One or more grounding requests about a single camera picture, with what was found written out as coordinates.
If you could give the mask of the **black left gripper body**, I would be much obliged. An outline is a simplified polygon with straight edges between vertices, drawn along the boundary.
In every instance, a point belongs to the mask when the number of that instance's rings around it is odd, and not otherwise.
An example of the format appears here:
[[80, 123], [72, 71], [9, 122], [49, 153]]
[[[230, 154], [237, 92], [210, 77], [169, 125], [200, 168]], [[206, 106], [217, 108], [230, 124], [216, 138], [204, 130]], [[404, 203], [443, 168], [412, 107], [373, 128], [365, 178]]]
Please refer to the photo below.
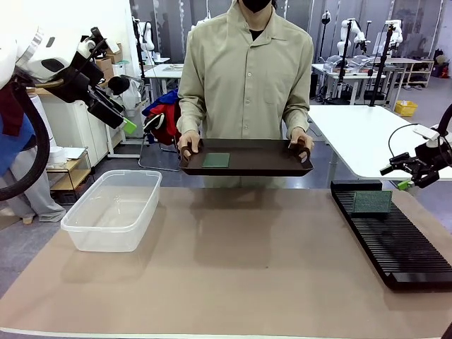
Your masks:
[[47, 91], [66, 103], [80, 100], [90, 104], [92, 101], [90, 90], [95, 88], [103, 76], [100, 68], [91, 61], [85, 66], [83, 66], [83, 62], [81, 64], [72, 63], [67, 69], [56, 75], [56, 79], [63, 80], [63, 83], [48, 88]]

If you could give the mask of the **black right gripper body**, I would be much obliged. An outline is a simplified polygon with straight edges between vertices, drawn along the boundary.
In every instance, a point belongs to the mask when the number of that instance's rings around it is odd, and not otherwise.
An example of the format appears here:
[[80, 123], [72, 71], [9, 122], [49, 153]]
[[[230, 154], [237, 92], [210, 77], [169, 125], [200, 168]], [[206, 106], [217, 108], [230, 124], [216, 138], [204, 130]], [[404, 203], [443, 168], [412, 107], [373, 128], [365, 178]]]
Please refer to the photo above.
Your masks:
[[420, 174], [430, 174], [441, 169], [441, 151], [441, 145], [438, 143], [434, 147], [429, 147], [426, 143], [423, 143], [415, 148], [415, 154], [421, 163]]

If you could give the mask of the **person's right hand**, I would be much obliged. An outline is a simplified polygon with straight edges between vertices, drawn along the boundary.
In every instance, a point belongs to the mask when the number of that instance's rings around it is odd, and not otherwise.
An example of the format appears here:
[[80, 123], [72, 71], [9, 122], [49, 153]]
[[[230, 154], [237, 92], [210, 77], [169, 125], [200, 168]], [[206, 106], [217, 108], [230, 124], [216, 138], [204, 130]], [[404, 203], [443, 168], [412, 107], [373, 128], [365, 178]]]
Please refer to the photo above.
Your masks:
[[199, 132], [194, 130], [187, 131], [181, 135], [178, 142], [178, 149], [183, 158], [189, 160], [192, 155], [198, 153], [200, 139]]

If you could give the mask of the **person's left hand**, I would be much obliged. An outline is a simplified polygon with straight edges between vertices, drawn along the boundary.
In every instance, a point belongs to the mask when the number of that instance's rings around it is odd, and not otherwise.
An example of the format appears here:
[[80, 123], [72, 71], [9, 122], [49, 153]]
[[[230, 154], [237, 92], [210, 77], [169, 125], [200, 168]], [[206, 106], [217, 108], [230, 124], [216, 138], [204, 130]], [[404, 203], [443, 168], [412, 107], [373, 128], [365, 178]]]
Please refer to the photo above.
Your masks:
[[290, 132], [290, 146], [289, 149], [306, 148], [309, 152], [301, 152], [298, 156], [301, 160], [306, 160], [310, 152], [314, 148], [314, 140], [301, 127], [294, 127]]

